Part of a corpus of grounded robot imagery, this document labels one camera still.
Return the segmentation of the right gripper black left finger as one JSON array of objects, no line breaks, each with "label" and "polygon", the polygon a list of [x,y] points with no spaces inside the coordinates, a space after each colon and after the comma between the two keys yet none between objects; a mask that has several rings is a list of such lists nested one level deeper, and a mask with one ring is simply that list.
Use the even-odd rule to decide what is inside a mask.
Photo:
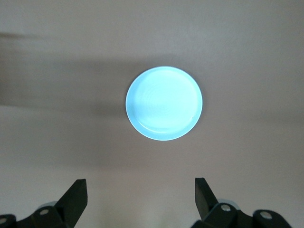
[{"label": "right gripper black left finger", "polygon": [[29,217],[18,221],[18,228],[73,228],[88,202],[85,179],[76,180],[54,206],[37,209]]}]

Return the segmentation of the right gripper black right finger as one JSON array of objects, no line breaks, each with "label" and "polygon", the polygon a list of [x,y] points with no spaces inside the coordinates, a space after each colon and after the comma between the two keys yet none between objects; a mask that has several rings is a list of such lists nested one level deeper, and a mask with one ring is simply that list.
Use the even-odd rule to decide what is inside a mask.
[{"label": "right gripper black right finger", "polygon": [[194,228],[233,228],[236,225],[236,208],[220,203],[205,178],[195,179],[195,203],[201,219],[192,225]]}]

